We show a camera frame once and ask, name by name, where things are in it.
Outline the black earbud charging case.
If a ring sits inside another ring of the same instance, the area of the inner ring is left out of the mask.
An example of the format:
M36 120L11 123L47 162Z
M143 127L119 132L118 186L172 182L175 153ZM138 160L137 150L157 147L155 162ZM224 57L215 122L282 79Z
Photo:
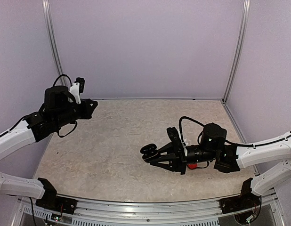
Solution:
M154 159L158 155L157 146L155 144L145 145L140 149L140 153L142 154L142 159L149 163L152 159Z

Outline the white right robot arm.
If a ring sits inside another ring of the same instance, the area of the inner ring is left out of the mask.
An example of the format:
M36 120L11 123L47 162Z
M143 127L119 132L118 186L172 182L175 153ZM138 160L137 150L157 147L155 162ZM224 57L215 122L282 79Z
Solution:
M152 166L184 175L189 164L214 162L214 169L223 173L240 171L249 166L278 160L265 173L244 181L235 204L247 208L255 196L291 178L291 131L254 144L237 144L226 140L227 131L215 123L203 126L197 145L186 145L182 129L167 128L170 143L162 148L149 144L141 149L142 159Z

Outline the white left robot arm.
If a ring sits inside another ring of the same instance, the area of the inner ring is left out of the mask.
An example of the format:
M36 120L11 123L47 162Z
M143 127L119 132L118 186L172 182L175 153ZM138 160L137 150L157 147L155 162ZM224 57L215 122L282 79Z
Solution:
M42 141L68 124L89 120L98 102L81 99L79 83L70 88L53 86L45 90L39 111L23 116L13 127L0 134L0 161L19 149ZM50 209L57 209L61 200L46 179L27 179L0 172L0 195L25 196L42 200Z

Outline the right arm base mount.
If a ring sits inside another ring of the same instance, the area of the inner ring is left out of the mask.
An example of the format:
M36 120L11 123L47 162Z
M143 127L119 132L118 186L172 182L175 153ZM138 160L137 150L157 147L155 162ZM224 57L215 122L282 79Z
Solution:
M219 200L220 208L223 214L237 212L259 206L261 204L260 196L252 193L240 194L237 196L223 198Z

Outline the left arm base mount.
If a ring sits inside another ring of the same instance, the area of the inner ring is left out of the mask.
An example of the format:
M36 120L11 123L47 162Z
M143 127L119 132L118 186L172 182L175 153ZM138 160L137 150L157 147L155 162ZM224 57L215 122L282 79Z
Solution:
M36 206L60 212L61 214L66 213L73 215L77 206L77 200L62 196L56 196L51 201L45 199L38 199L36 200Z

